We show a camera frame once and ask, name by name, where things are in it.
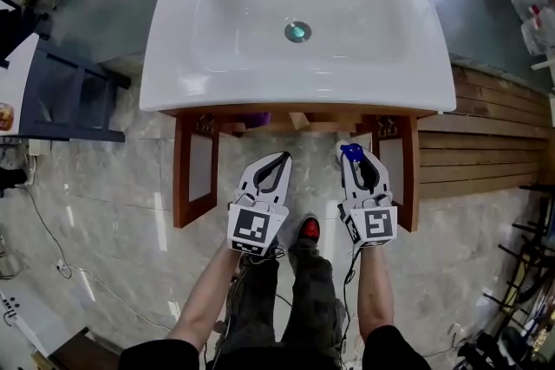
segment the cable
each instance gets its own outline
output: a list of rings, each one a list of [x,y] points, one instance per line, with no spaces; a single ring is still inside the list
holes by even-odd
[[[293,308],[293,304],[291,304],[289,301],[287,301],[287,299],[285,299],[283,296],[278,295],[278,293],[276,293],[276,297],[278,297],[278,298],[281,299],[283,302],[285,302],[287,305],[289,305],[291,308]]]
[[[248,255],[245,258],[251,263],[251,265],[260,265],[261,263],[265,263],[266,261],[270,261],[272,259],[281,259],[285,256],[284,246],[282,244],[274,245],[270,247],[268,251],[271,251],[270,255],[263,257],[259,261],[254,260],[252,255]]]
[[[31,197],[31,200],[33,201],[33,206],[35,207],[35,211],[36,211],[36,215],[38,216],[38,218],[41,220],[42,225],[44,226],[45,230],[50,234],[50,237],[52,237],[52,239],[54,240],[54,242],[56,243],[56,245],[58,246],[58,249],[60,249],[60,253],[62,254],[62,259],[63,262],[66,264],[66,267],[68,268],[69,271],[69,275],[66,276],[62,273],[62,270],[60,269],[60,267],[56,266],[56,269],[58,270],[58,273],[60,273],[60,275],[63,276],[64,279],[71,279],[71,276],[73,275],[71,273],[71,269],[69,267],[68,261],[66,260],[66,257],[63,253],[63,249],[62,246],[60,245],[60,243],[58,242],[58,240],[56,239],[56,237],[52,234],[52,231],[50,231],[49,227],[44,223],[44,219],[42,219],[41,213],[39,212],[38,208],[36,207],[36,202],[35,202],[35,198],[33,198],[33,194],[29,191],[28,188],[25,187],[21,187],[21,190],[25,190]]]
[[[0,251],[0,259],[8,257],[5,251]],[[0,281],[10,281],[16,277],[16,275],[5,275],[2,271],[0,271]]]
[[[233,317],[233,311],[234,311],[233,310],[233,305],[235,304],[235,296],[237,295],[239,285],[241,284],[241,282],[245,278],[245,275],[248,273],[248,271],[250,269],[251,269],[251,265],[248,265],[247,267],[245,267],[245,270],[241,273],[241,275],[239,276],[238,280],[235,283],[235,289],[233,289],[232,299],[230,300],[230,303],[229,303],[230,313],[229,313],[229,318],[227,320],[227,329],[225,331],[224,339],[222,340],[222,342],[219,346],[218,352],[216,353],[216,356],[214,357],[214,363],[212,364],[212,370],[214,370],[216,368],[216,364],[218,363],[219,356],[221,355],[222,346],[224,345],[225,339],[227,339],[227,336],[229,335],[230,329],[232,327],[232,317]]]
[[[354,270],[355,263],[356,263],[356,259],[358,258],[358,255],[360,254],[361,254],[361,249],[358,249],[353,256],[353,260],[350,263],[349,271],[347,272],[347,275],[345,276],[345,280],[343,281],[343,305],[345,306],[345,312],[347,313],[347,327],[345,328],[345,333],[343,333],[343,338],[341,339],[339,360],[341,361],[341,366],[345,368],[347,368],[347,366],[345,366],[345,363],[343,362],[343,347],[344,347],[345,341],[347,340],[347,332],[349,332],[349,326],[350,326],[350,313],[349,313],[349,306],[347,305],[347,285],[350,284],[353,278],[355,277],[355,274],[356,274]]]
[[[112,291],[108,285],[106,285],[104,283],[104,281],[102,281],[102,279],[99,279],[98,277],[96,277],[95,275],[93,275],[90,271],[86,271],[85,269],[81,269],[78,267],[74,267],[73,265],[69,265],[68,264],[68,268],[70,269],[74,269],[76,271],[80,271],[81,273],[85,273],[86,275],[92,277],[95,281],[97,281],[102,287],[104,287],[108,293],[110,293],[111,295],[115,296],[123,305],[125,305],[127,308],[129,308],[136,316],[140,317],[144,322],[149,323],[150,325],[153,325],[155,327],[158,328],[163,328],[164,330],[166,330],[167,332],[171,331],[170,328],[166,327],[165,325],[161,325],[161,324],[157,324],[156,322],[152,322],[150,320],[148,320],[145,316],[143,316],[141,313],[139,313],[138,311],[136,311],[133,307],[131,307],[129,304],[127,304],[123,298],[121,296],[119,296],[118,294],[116,294],[114,291]]]
[[[451,339],[451,347],[445,349],[445,350],[441,350],[440,352],[436,352],[436,353],[432,353],[432,354],[423,354],[422,358],[433,358],[434,356],[437,356],[438,354],[444,354],[444,353],[448,353],[451,350],[453,350],[454,348],[456,348],[456,346],[454,345],[454,339],[457,336],[457,333],[453,333],[453,338]]]
[[[6,316],[8,315],[8,312],[3,314],[3,321],[6,323],[6,325],[8,327],[13,327],[13,324],[10,324],[9,322],[6,321]]]
[[[25,190],[30,195],[31,200],[33,201],[33,206],[35,207],[35,211],[36,211],[37,216],[41,220],[41,223],[44,226],[44,228],[46,229],[46,231],[50,234],[50,237],[52,237],[52,239],[54,240],[54,242],[58,246],[58,249],[60,249],[60,253],[62,254],[62,260],[65,263],[66,267],[68,268],[69,275],[64,275],[62,270],[60,269],[60,267],[57,266],[57,265],[56,265],[56,269],[58,270],[58,273],[60,273],[60,275],[62,275],[62,277],[64,279],[69,280],[73,277],[73,273],[71,271],[72,269],[77,270],[77,271],[81,271],[82,273],[85,273],[86,275],[89,275],[95,281],[97,281],[102,287],[104,287],[108,291],[108,293],[115,296],[123,305],[125,305],[127,308],[129,308],[136,316],[140,317],[144,322],[147,322],[147,323],[151,324],[154,327],[163,328],[167,332],[171,331],[171,329],[166,327],[165,325],[160,325],[160,324],[157,324],[156,322],[152,322],[152,321],[148,320],[145,316],[143,316],[141,313],[139,313],[134,308],[132,308],[129,304],[127,304],[121,296],[117,295],[114,291],[112,291],[109,288],[108,285],[106,285],[101,279],[99,279],[98,277],[93,275],[91,272],[86,271],[85,269],[74,267],[73,265],[69,265],[68,260],[66,259],[65,254],[63,253],[62,246],[60,245],[60,243],[58,242],[56,237],[52,234],[52,231],[50,231],[49,227],[44,223],[44,219],[42,219],[41,213],[39,212],[38,208],[36,207],[36,202],[35,202],[35,198],[33,198],[33,194],[27,188],[21,187],[21,189]]]

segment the person's left arm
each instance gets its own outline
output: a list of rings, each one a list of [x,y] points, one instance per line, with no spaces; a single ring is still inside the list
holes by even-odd
[[[198,370],[199,352],[222,309],[241,253],[222,243],[189,295],[177,324],[165,340],[124,350],[120,370],[187,368]]]
[[[241,253],[224,241],[189,295],[181,316],[167,336],[194,345],[200,352],[224,306],[227,291]]]

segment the white plastic container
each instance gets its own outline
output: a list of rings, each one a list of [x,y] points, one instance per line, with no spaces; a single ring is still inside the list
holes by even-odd
[[[543,8],[524,22],[520,30],[531,55],[544,55],[548,49],[555,49],[555,8]]]
[[[552,0],[511,0],[522,22],[532,19],[552,4]]]

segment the sink basin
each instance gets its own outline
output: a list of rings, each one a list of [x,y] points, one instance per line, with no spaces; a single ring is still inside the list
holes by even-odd
[[[430,0],[158,0],[140,107],[455,108]]]

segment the red shoe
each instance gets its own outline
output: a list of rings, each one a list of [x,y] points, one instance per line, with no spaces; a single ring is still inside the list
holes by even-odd
[[[318,243],[320,239],[320,223],[314,215],[307,216],[301,224],[297,236],[297,240],[300,239],[309,239],[314,243]]]

